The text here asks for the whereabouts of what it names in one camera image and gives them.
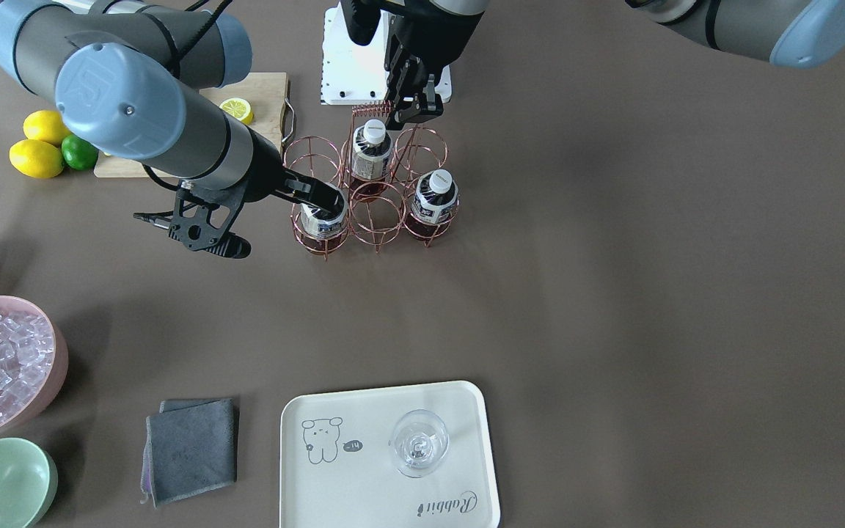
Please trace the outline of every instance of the white bottle cap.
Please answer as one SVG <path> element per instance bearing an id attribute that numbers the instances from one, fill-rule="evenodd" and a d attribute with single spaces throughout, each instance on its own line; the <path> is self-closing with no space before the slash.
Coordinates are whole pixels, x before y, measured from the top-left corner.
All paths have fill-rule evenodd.
<path id="1" fill-rule="evenodd" d="M 387 127 L 381 120 L 370 120 L 363 127 L 363 136 L 370 144 L 381 144 L 383 138 L 387 137 Z"/>
<path id="2" fill-rule="evenodd" d="M 446 194 L 452 189 L 452 173 L 445 169 L 436 169 L 429 173 L 429 188 L 433 193 Z"/>

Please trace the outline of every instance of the bear drawing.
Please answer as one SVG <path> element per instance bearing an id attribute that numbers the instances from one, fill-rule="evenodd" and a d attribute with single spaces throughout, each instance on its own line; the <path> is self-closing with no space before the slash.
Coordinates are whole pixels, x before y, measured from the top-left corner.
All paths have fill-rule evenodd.
<path id="1" fill-rule="evenodd" d="M 341 438 L 341 418 L 324 418 L 302 422 L 302 440 L 312 464 L 333 462 L 338 458 L 338 439 Z"/>

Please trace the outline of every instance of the wire bottle rack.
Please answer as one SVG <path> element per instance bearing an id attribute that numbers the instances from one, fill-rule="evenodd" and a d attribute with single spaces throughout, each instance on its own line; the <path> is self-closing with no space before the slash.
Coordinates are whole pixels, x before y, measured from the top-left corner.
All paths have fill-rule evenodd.
<path id="1" fill-rule="evenodd" d="M 386 117 L 390 108 L 389 103 L 353 107 L 348 139 L 340 149 L 319 136 L 302 137 L 286 148 L 284 163 L 287 168 L 307 171 L 309 176 L 331 183 L 348 197 L 343 230 L 332 238 L 309 234 L 302 227 L 302 206 L 292 207 L 290 220 L 293 234 L 310 253 L 328 260 L 328 255 L 338 250 L 351 236 L 379 253 L 384 245 L 396 240 L 402 230 L 429 247 L 433 240 L 445 234 L 455 219 L 457 202 L 445 221 L 426 225 L 425 230 L 413 228 L 414 223 L 406 221 L 420 177 L 442 168 L 449 157 L 448 144 L 433 129 L 416 125 L 403 130 L 393 142 L 393 154 L 381 180 L 363 181 L 352 177 L 351 157 L 354 153 L 351 138 L 359 127 L 359 120 Z"/>

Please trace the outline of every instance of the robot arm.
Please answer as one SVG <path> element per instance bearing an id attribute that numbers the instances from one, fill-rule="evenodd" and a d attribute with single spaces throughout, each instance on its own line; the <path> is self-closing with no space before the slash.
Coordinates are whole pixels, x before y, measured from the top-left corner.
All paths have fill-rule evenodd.
<path id="1" fill-rule="evenodd" d="M 387 128 L 423 123 L 442 115 L 436 85 L 442 70 L 459 58 L 489 0 L 342 0 L 348 36 L 373 39 L 382 10 L 392 13 L 384 69 L 385 99 L 392 104 Z"/>
<path id="2" fill-rule="evenodd" d="M 343 210 L 338 190 L 285 169 L 269 140 L 195 91 L 249 72 L 252 51 L 236 19 L 222 15 L 209 26 L 209 14 L 135 0 L 65 3 L 0 3 L 0 66 L 56 105 L 81 138 L 179 178 L 171 213 L 138 219 L 192 251 L 242 258 L 249 243 L 230 228 L 245 203 L 273 194 Z M 228 214 L 215 225 L 218 208 Z"/>
<path id="3" fill-rule="evenodd" d="M 625 2 L 695 43 L 775 66 L 819 66 L 845 46 L 845 0 Z"/>

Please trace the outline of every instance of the towel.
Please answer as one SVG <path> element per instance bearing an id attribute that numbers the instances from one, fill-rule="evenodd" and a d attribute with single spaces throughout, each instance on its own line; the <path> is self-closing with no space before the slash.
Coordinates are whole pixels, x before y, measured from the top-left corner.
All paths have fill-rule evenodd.
<path id="1" fill-rule="evenodd" d="M 145 419 L 142 491 L 155 507 L 237 481 L 232 399 L 174 399 Z"/>

